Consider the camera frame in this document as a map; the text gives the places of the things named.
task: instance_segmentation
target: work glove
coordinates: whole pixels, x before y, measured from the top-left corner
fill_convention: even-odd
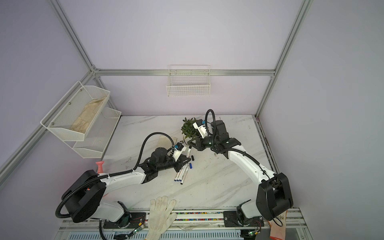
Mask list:
[[[151,206],[149,208],[148,219],[148,234],[146,240],[159,240],[161,234],[163,234],[173,221],[176,219],[177,214],[174,212],[170,214],[176,205],[176,200],[171,200],[168,204],[168,197],[158,197],[151,200]]]

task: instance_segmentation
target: pink handle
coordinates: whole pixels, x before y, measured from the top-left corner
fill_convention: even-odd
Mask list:
[[[98,168],[97,168],[97,173],[103,173],[103,163],[104,161],[96,162]]]

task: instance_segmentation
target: black mounting plate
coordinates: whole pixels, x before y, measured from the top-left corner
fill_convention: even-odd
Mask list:
[[[226,227],[257,227],[259,226],[259,223],[262,227],[264,226],[263,217],[253,217],[249,225],[241,226],[240,224],[238,224],[236,211],[224,211],[223,215],[224,215],[224,226]]]
[[[129,224],[126,228],[132,228],[132,229],[137,228],[139,226],[140,219],[143,223],[145,223],[145,216],[146,216],[145,212],[131,212],[131,219],[130,219]],[[114,223],[111,221],[109,221],[109,222],[105,221],[103,228],[104,229],[117,229],[119,227],[118,227],[117,223]]]

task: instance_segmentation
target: mesh shelf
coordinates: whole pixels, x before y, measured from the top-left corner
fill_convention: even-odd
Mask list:
[[[84,141],[87,137],[90,129],[92,128],[95,120],[101,113],[101,110],[104,108],[108,102],[110,92],[98,88],[96,86],[83,86],[77,90],[73,97],[65,104],[61,111],[53,118],[48,126],[45,126],[42,122],[41,124],[45,126],[51,133],[58,137],[62,141]],[[71,130],[72,124],[80,116],[85,105],[92,101],[93,99],[105,98],[104,101],[100,104],[100,108],[97,113],[94,115],[91,123],[84,133],[76,132]]]
[[[209,70],[170,70],[169,72],[168,96],[209,96],[210,90]]]
[[[82,158],[101,158],[120,119],[121,112],[105,107],[84,141],[72,149]]]

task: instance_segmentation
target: marble tabletop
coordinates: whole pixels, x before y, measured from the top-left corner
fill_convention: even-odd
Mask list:
[[[164,132],[182,140],[180,127],[184,117],[203,119],[204,116],[122,116],[104,155],[104,172],[118,172],[134,167],[142,142],[153,132]],[[223,120],[230,137],[239,140],[249,154],[270,168],[252,115],[217,115]],[[160,135],[146,143],[141,162],[155,150]],[[130,210],[149,210],[149,201],[167,195],[176,199],[175,209],[233,209],[249,199],[256,199],[257,186],[232,161],[210,149],[191,150],[191,161],[184,184],[175,182],[176,172],[167,169],[154,180],[131,185],[105,196],[108,201],[122,201]]]

